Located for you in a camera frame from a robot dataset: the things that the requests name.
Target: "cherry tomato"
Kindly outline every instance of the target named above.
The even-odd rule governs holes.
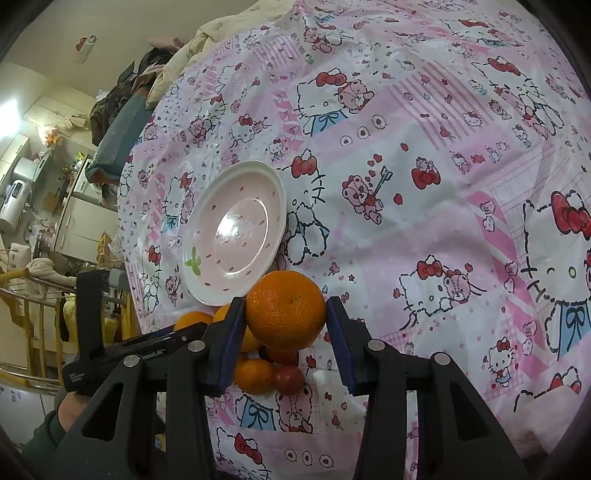
[[[275,370],[275,389],[282,395],[297,394],[304,388],[304,374],[297,367],[284,365]]]

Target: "pink bedsheet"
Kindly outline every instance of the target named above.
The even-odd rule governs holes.
[[[182,280],[189,215],[222,170],[265,161],[288,196],[277,268],[400,351],[451,354],[533,451],[534,396],[589,383],[590,107],[516,2],[298,1],[189,65],[129,156],[119,214],[142,329],[209,311]],[[325,330],[300,368],[295,397],[233,385],[210,401],[220,468],[352,476],[366,399]],[[409,395],[409,476],[416,427]]]

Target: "white plate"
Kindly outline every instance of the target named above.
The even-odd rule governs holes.
[[[221,306],[242,297],[271,266],[285,232],[285,188],[276,169],[244,161],[203,191],[183,239],[191,295]]]

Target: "pillow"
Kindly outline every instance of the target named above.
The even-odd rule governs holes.
[[[129,152],[136,144],[154,109],[145,106],[147,88],[135,92],[121,109],[100,142],[92,164],[86,169],[91,183],[117,183]]]

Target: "light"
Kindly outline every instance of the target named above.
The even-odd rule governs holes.
[[[16,100],[9,100],[0,106],[0,138],[14,137],[21,126]]]

